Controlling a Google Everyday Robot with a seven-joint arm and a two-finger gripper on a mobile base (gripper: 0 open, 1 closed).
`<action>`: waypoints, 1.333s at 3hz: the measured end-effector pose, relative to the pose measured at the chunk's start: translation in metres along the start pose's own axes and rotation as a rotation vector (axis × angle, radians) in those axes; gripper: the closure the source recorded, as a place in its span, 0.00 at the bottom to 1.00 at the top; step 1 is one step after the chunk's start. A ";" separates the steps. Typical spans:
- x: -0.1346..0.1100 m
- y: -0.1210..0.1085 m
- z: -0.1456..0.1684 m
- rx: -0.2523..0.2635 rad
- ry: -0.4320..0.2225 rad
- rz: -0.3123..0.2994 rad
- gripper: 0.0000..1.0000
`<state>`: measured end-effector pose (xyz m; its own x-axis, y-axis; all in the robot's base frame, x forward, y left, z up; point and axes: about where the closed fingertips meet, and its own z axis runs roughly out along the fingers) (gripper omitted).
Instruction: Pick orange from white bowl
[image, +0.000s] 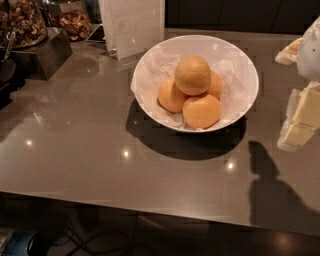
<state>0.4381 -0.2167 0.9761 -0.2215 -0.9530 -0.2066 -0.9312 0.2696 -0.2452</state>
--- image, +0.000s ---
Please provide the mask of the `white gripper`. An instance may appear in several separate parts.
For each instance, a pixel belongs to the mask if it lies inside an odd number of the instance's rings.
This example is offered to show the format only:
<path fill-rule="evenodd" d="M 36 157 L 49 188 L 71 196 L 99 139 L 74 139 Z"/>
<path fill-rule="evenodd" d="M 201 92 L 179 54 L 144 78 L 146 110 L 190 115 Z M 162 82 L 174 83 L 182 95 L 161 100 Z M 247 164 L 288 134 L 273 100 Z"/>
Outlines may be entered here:
<path fill-rule="evenodd" d="M 320 16 L 298 38 L 275 57 L 277 63 L 296 62 L 298 73 L 312 81 L 303 90 L 293 89 L 288 100 L 286 120 L 277 142 L 279 149 L 295 152 L 306 145 L 320 129 Z"/>

